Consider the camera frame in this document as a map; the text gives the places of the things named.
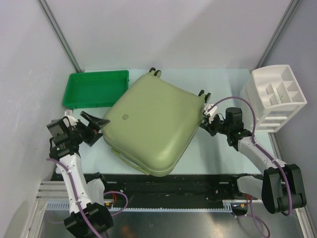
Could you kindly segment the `olive green hard-shell suitcase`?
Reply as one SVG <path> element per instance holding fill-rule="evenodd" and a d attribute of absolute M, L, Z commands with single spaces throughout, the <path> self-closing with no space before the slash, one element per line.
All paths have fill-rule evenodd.
<path fill-rule="evenodd" d="M 203 121 L 211 94 L 195 95 L 160 78 L 152 67 L 108 110 L 104 141 L 130 167 L 164 177 L 171 173 Z"/>

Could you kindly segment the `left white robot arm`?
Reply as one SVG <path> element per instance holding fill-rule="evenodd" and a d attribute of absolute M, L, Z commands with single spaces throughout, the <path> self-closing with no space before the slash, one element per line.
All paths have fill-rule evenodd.
<path fill-rule="evenodd" d="M 49 161 L 60 169 L 69 201 L 69 217 L 63 223 L 76 238 L 100 238 L 113 227 L 113 219 L 104 205 L 109 185 L 100 173 L 85 179 L 82 171 L 80 144 L 93 146 L 101 137 L 100 130 L 110 121 L 94 117 L 84 111 L 80 115 L 88 121 L 65 115 L 52 120 L 47 129 L 51 134 Z"/>

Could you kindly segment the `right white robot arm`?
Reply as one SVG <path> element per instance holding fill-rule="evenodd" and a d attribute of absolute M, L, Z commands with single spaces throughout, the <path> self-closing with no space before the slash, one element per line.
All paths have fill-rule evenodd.
<path fill-rule="evenodd" d="M 218 133 L 225 135 L 228 145 L 247 157 L 263 176 L 262 179 L 251 175 L 240 176 L 229 185 L 229 195 L 240 199 L 247 193 L 260 199 L 271 214 L 285 214 L 305 207 L 307 199 L 300 168 L 278 159 L 256 142 L 252 133 L 244 127 L 240 108 L 227 108 L 224 119 L 216 110 L 217 107 L 212 104 L 204 107 L 201 128 L 211 136 Z"/>

